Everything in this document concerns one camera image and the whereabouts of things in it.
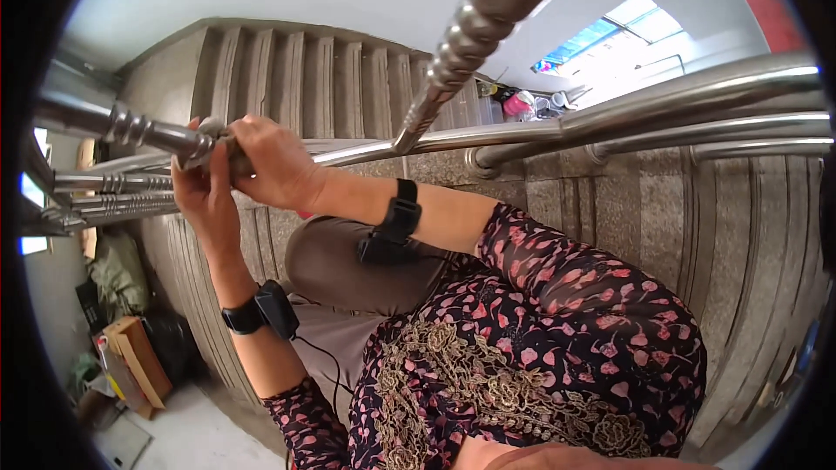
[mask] stainless steel railing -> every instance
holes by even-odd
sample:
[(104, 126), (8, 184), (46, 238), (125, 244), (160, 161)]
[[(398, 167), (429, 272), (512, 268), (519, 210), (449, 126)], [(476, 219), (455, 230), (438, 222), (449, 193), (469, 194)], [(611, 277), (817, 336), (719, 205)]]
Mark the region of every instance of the stainless steel railing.
[(732, 118), (736, 108), (820, 88), (819, 70), (808, 53), (747, 58), (571, 112), (559, 119), (559, 138), (480, 149), (474, 163), (490, 172), (505, 162), (549, 151)]
[(394, 152), (403, 155), (421, 139), (473, 73), (544, 0), (463, 0), (433, 56), (421, 91), (406, 113)]
[[(463, 0), (398, 137), (306, 140), (313, 159), (343, 166), (468, 148), (465, 162), (470, 170), (489, 178), (509, 160), (580, 146), (601, 161), (618, 152), (688, 145), (694, 159), (702, 160), (772, 153), (815, 155), (832, 142), (829, 118), (817, 96), (821, 90), (818, 69), (803, 52), (698, 71), (549, 121), (425, 134), (444, 102), (462, 88), (517, 22), (544, 1)], [(790, 97), (792, 102), (784, 102)], [(54, 172), (39, 153), (28, 153), (26, 171), (57, 203), (57, 208), (30, 218), (27, 228), (40, 225), (45, 233), (176, 212), (172, 180), (165, 174), (170, 156), (176, 155), (183, 167), (196, 167), (215, 145), (209, 135), (151, 120), (122, 104), (99, 106), (59, 93), (46, 94), (35, 115), (40, 125), (53, 130), (163, 151), (74, 172)], [(112, 194), (68, 196), (79, 191)]]

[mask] pink container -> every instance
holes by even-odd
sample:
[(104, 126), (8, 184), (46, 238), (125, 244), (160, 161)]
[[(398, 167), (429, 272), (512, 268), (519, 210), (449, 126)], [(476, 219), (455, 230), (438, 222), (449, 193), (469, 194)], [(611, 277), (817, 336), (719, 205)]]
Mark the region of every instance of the pink container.
[(526, 113), (534, 113), (534, 107), (526, 101), (527, 97), (530, 97), (532, 101), (534, 100), (528, 91), (519, 91), (502, 104), (502, 112), (508, 117), (519, 117)]

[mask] floral shirt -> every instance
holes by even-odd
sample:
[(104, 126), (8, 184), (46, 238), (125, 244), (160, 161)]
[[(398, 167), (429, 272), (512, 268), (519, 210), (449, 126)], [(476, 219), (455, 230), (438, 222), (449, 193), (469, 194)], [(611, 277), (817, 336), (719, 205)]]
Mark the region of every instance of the floral shirt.
[(705, 391), (705, 347), (682, 302), (507, 204), (478, 253), (372, 334), (350, 431), (310, 378), (265, 400), (296, 466), (443, 469), (465, 436), (677, 456)]

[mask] red pillar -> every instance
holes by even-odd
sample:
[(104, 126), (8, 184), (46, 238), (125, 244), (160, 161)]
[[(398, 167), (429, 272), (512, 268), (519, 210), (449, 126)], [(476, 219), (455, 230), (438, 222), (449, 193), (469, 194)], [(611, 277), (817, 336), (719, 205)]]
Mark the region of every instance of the red pillar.
[(767, 39), (769, 51), (781, 53), (807, 47), (783, 0), (746, 0)]

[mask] white floor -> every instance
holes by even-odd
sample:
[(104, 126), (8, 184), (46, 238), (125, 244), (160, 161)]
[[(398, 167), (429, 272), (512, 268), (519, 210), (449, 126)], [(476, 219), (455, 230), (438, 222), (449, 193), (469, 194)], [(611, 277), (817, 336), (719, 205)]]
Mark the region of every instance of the white floor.
[(284, 468), (284, 459), (236, 426), (196, 386), (176, 391), (165, 406), (153, 421), (128, 416), (154, 438), (134, 470)]

